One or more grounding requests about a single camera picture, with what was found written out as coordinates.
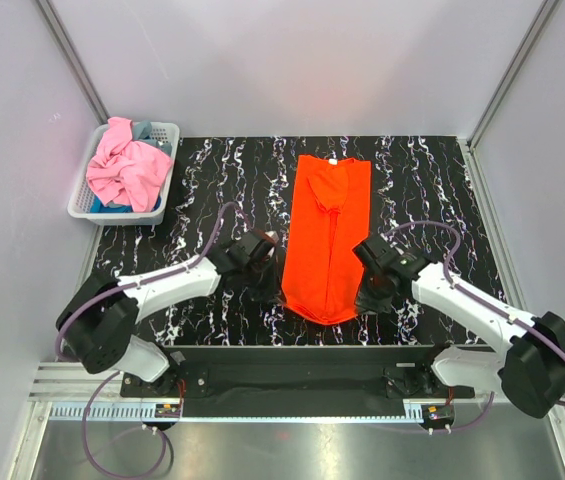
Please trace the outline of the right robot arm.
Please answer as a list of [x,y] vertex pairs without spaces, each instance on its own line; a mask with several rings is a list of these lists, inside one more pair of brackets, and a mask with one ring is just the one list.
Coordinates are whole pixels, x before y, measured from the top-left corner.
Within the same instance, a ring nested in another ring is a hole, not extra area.
[[356,298],[365,313],[386,312],[397,296],[433,308],[476,334],[487,351],[438,347],[416,371],[428,396],[449,387],[502,394],[518,410],[543,418],[565,396],[565,320],[511,307],[452,274],[418,250],[404,252],[379,235],[353,252],[364,273]]

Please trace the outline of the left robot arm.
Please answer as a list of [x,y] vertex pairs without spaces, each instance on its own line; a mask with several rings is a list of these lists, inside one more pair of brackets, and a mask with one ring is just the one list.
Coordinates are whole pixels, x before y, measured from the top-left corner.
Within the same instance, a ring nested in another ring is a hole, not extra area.
[[276,232],[251,229],[171,267],[119,278],[94,273],[56,320],[58,346],[90,374],[117,370],[154,396],[176,392],[184,383],[180,362],[140,339],[136,326],[160,310],[224,289],[274,300],[277,244]]

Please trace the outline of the orange t shirt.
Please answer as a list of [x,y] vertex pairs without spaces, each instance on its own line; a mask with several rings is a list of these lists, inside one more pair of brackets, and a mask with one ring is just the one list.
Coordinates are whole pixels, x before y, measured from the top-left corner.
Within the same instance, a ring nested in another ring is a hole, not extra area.
[[363,266],[354,247],[370,232],[371,163],[298,158],[282,278],[286,307],[323,326],[357,315]]

